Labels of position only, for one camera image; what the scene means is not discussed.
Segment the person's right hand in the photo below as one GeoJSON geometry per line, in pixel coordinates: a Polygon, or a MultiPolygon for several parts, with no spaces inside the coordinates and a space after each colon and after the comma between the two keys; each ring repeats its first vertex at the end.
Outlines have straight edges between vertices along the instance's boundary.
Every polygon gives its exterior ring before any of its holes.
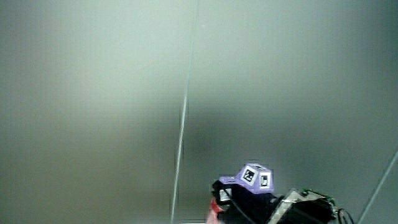
{"type": "Polygon", "coordinates": [[[212,184],[206,222],[267,223],[280,202],[274,195],[272,171],[248,163],[234,177],[222,176],[212,184]]]}

